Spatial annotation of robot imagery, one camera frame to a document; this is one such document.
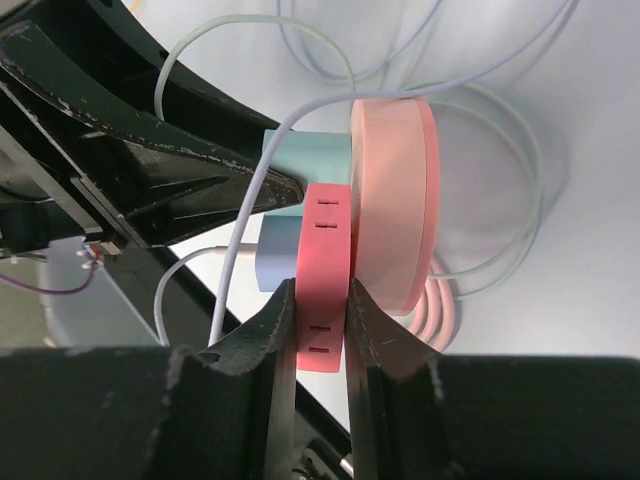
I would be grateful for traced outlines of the small teal cube charger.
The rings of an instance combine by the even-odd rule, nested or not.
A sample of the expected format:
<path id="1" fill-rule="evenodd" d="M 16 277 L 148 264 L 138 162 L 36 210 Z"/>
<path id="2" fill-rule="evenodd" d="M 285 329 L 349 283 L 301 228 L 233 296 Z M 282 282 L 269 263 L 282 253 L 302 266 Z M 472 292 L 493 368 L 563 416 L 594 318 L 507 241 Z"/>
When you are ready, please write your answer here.
<path id="1" fill-rule="evenodd" d="M 351 137 L 345 133 L 287 132 L 270 168 L 301 183 L 345 184 L 351 181 Z"/>

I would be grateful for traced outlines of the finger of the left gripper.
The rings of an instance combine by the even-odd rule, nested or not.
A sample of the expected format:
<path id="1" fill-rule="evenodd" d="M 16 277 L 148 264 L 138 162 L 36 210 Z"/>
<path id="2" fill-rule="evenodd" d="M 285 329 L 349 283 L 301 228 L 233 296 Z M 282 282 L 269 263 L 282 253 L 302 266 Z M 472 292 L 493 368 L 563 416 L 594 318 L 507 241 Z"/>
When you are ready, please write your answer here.
<path id="1" fill-rule="evenodd" d="M 136 109 L 154 113 L 168 51 L 120 1 L 42 1 L 40 28 L 85 73 Z M 260 150 L 278 123 L 234 100 L 176 62 L 163 93 L 164 119 L 230 150 Z"/>

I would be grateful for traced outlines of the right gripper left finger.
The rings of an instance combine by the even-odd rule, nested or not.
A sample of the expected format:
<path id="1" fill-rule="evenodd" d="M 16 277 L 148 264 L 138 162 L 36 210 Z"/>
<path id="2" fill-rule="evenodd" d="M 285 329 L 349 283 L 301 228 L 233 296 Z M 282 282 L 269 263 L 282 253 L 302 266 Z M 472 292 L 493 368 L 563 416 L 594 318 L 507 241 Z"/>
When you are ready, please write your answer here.
<path id="1" fill-rule="evenodd" d="M 288 479 L 294 284 L 210 349 L 1 355 L 5 479 Z"/>

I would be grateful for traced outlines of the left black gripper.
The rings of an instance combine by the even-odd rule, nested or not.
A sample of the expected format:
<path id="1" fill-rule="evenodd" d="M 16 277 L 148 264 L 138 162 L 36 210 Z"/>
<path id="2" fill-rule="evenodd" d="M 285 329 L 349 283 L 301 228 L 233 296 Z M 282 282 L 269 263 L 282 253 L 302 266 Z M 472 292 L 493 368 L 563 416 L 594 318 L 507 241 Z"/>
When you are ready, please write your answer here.
<path id="1" fill-rule="evenodd" d="M 169 246 L 233 221 L 276 123 L 182 64 L 134 19 L 1 23 L 1 216 L 100 246 L 147 324 Z"/>

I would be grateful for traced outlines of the red pink cube charger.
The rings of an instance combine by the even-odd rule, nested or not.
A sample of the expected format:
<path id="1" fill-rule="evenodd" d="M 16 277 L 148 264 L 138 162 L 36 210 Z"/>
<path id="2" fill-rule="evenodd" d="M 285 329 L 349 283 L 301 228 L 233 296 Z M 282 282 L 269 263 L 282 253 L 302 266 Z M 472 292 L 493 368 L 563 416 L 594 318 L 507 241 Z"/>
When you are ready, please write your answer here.
<path id="1" fill-rule="evenodd" d="M 351 269 L 351 188 L 311 184 L 301 223 L 295 278 L 297 366 L 340 370 Z"/>

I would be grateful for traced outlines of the pink round socket hub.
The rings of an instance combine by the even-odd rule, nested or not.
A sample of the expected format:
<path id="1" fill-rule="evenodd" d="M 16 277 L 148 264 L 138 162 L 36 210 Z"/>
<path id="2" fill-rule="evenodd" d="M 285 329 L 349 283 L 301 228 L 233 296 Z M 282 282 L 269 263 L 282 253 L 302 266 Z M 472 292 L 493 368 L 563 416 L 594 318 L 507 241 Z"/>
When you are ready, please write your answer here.
<path id="1" fill-rule="evenodd" d="M 440 209 L 440 149 L 422 98 L 368 99 L 351 112 L 352 274 L 391 315 L 416 306 Z"/>

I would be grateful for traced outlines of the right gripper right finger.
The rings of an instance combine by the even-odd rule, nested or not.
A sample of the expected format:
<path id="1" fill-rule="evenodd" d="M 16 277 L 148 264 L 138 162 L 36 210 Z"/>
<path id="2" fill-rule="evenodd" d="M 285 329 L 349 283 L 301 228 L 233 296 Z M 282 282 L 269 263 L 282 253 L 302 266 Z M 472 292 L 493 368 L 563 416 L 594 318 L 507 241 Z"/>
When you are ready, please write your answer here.
<path id="1" fill-rule="evenodd" d="M 358 281 L 346 315 L 358 479 L 635 479 L 639 363 L 441 354 Z"/>

